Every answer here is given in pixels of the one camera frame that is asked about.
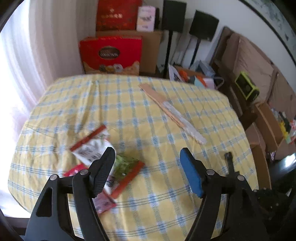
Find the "beige sofa pillow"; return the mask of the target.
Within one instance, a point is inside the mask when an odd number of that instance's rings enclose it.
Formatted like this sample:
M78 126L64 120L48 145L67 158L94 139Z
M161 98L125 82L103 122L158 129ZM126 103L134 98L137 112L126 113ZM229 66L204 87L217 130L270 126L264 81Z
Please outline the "beige sofa pillow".
M259 88L260 94L254 102L264 102L269 92L274 68L245 37L239 38L233 68L235 75L238 75L241 71L246 72L253 83Z

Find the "green portable radio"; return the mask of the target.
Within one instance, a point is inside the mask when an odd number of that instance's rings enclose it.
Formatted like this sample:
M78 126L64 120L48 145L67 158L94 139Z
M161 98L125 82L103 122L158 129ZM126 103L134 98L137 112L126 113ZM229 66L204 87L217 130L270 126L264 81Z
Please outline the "green portable radio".
M239 73L235 80L235 84L248 102L254 102L260 94L259 88L244 71Z

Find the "pink tissue box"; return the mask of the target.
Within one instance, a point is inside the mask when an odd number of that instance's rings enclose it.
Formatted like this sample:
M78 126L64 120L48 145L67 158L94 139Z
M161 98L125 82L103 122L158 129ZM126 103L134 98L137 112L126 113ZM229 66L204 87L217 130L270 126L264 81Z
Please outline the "pink tissue box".
M156 8L154 6L140 6L137 13L138 32L153 32L156 18Z

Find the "red chocolate gift box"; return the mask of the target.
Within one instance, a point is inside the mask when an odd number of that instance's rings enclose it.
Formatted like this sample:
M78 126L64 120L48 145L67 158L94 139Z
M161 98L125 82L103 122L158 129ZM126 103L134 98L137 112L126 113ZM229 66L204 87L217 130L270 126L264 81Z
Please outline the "red chocolate gift box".
M79 43L86 74L139 75L142 37L103 36Z

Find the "patterned folding fan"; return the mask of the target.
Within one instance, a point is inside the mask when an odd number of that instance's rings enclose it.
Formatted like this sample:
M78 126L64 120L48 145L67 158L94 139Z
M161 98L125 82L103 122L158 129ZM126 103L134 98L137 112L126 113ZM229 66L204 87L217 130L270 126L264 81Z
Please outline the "patterned folding fan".
M200 145L206 144L207 140L196 130L196 128L186 120L183 115L160 93L151 88L149 84L139 85L146 95L151 98L180 128L196 140Z

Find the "green pea snack packet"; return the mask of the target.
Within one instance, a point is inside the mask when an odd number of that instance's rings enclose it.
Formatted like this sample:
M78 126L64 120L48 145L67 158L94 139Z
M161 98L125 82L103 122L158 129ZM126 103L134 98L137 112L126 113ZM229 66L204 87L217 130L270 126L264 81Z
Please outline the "green pea snack packet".
M79 140L70 151L90 168L90 185L94 194L104 190L113 199L121 195L144 167L142 161L115 151L105 125Z

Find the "red tea gift bag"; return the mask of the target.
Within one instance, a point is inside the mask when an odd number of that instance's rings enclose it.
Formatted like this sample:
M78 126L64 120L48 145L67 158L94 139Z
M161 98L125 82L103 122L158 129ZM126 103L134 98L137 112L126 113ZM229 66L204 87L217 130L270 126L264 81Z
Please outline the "red tea gift bag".
M135 30L142 0L99 0L96 31Z

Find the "brown carton under bags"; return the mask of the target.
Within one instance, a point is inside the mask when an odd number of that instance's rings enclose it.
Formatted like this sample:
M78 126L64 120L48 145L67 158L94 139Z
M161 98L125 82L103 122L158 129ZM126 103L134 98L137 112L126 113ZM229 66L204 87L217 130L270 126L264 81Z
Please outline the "brown carton under bags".
M155 74L158 61L159 46L163 39L163 31L138 32L136 30L97 31L96 36L142 36L142 57L140 73Z

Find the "black speaker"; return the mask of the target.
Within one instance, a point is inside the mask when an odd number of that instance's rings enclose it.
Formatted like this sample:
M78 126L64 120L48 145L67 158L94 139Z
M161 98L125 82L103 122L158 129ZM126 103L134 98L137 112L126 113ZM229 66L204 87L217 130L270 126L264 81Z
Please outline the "black speaker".
M187 3L182 1L164 1L162 30L182 33Z
M202 11L195 11L189 34L200 40L212 41L219 19Z

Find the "left black speaker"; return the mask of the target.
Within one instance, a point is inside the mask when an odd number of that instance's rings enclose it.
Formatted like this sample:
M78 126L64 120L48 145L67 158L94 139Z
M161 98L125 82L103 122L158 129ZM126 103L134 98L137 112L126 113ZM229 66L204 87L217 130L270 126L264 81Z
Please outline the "left black speaker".
M182 33L187 3L182 1L164 1L162 30Z

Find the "framed ink painting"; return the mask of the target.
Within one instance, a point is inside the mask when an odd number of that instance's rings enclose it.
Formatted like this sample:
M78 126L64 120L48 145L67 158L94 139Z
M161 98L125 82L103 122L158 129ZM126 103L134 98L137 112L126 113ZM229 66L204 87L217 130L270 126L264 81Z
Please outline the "framed ink painting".
M241 1L276 34L295 62L295 30L273 1Z

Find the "white sheer curtain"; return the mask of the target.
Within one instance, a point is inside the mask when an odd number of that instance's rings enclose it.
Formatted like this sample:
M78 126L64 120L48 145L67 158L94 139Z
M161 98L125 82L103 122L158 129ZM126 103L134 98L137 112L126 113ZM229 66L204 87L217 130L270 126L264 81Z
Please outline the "white sheer curtain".
M18 136L56 79L83 72L78 43L95 35L97 1L24 1L1 30L1 210L29 213L12 197L8 177Z

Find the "brown sofa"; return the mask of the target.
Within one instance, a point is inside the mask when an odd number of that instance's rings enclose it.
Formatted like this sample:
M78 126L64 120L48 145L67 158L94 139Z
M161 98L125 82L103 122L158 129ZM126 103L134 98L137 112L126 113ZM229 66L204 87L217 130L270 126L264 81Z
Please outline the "brown sofa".
M295 118L295 92L279 68L267 55L245 36L223 27L211 59L211 67L228 81L240 72L248 74L259 88L255 102L267 102L271 108Z

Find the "cardboard tray on sofa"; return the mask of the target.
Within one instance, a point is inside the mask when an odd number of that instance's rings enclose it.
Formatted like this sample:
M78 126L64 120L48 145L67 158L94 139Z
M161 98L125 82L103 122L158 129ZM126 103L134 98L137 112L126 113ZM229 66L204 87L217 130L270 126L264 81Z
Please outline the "cardboard tray on sofa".
M255 124L265 141L267 150L276 152L283 142L283 133L278 121L266 102L255 104L254 110L257 114Z

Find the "large cardboard box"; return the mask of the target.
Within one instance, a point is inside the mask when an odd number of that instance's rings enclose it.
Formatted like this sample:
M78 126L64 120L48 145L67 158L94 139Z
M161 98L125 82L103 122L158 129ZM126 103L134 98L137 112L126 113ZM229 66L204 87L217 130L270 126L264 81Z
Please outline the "large cardboard box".
M268 169L267 161L262 148L257 143L251 143L250 148L252 151L252 155L253 155L253 159L256 167L259 188L271 189L271 179L270 179L269 169Z

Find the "right black speaker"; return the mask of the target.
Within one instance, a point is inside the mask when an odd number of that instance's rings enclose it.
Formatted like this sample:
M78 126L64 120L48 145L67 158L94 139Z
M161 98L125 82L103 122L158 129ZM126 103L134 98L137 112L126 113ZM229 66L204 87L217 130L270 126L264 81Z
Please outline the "right black speaker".
M189 34L200 40L212 41L219 19L202 11L195 11Z

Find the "yellow plaid tablecloth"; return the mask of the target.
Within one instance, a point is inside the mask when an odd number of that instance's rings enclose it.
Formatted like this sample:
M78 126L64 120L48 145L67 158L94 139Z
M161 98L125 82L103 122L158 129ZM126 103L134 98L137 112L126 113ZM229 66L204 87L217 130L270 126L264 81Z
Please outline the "yellow plaid tablecloth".
M139 88L149 84L207 140L200 145ZM245 131L226 96L216 90L148 77L81 75L56 80L23 125L12 159L8 188L32 211L52 174L63 175L79 160L70 148L100 125L119 154L144 163L116 207L100 220L111 240L184 240L201 200L191 192L179 160L188 148L220 175L234 168L258 188Z

